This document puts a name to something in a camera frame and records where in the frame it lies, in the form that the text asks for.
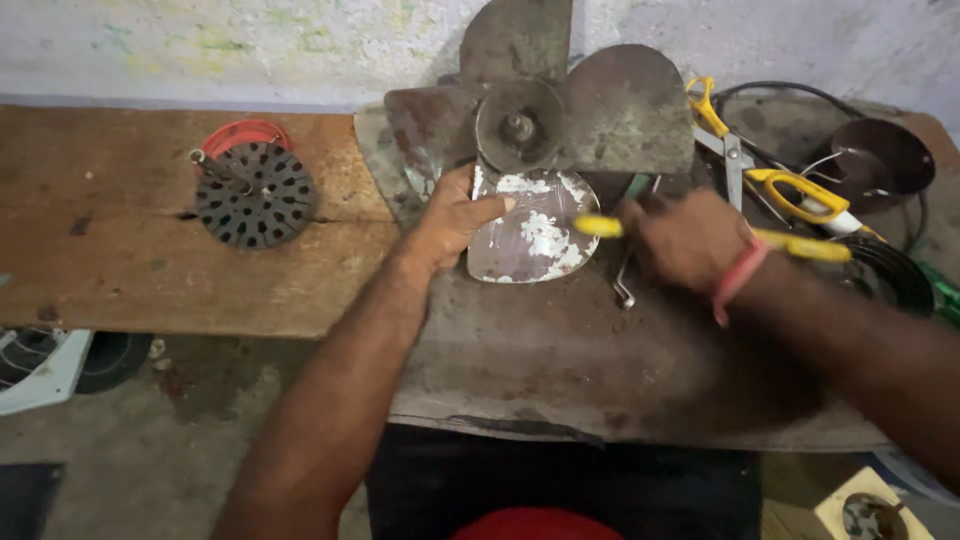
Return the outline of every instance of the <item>wall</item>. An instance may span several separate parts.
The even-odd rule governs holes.
[[[4,0],[6,102],[348,111],[457,71],[484,0]],[[960,133],[958,0],[576,0],[571,57],[638,42],[685,78],[789,79]]]

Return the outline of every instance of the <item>scissors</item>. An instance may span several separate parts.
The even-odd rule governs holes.
[[[698,83],[704,86],[704,93],[699,99],[689,95],[690,89]],[[752,181],[762,184],[763,190],[778,206],[807,223],[826,225],[845,213],[849,214],[847,212],[850,207],[849,201],[803,176],[779,169],[756,168],[754,159],[743,152],[740,137],[730,131],[713,109],[713,104],[710,102],[712,90],[712,77],[697,77],[686,85],[690,106],[703,117],[713,131],[710,133],[695,125],[694,137],[697,142],[723,158],[727,167],[727,200],[731,206],[737,210],[743,210],[743,175],[747,175]],[[777,190],[778,183],[796,188],[804,195],[804,201],[799,205],[787,201]]]

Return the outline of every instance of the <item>red wristband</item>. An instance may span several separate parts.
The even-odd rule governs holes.
[[[720,278],[720,283],[714,289],[711,300],[713,317],[721,327],[726,328],[730,324],[727,303],[733,300],[743,285],[750,280],[763,260],[767,258],[768,253],[770,253],[770,246],[751,233],[750,245],[740,252],[730,270]]]

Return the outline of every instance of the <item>hand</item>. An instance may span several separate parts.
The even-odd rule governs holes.
[[[429,274],[453,268],[480,226],[510,211],[516,201],[507,196],[471,201],[474,163],[444,173],[434,187],[417,228],[404,240],[404,254],[424,265]]]
[[[678,202],[652,195],[646,206],[628,201],[620,219],[641,268],[671,284],[709,294],[750,245],[747,221],[712,189]]]

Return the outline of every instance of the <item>black trousers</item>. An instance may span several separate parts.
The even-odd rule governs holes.
[[[564,508],[625,538],[755,540],[757,454],[523,442],[388,424],[367,476],[374,540],[441,539],[501,508]]]

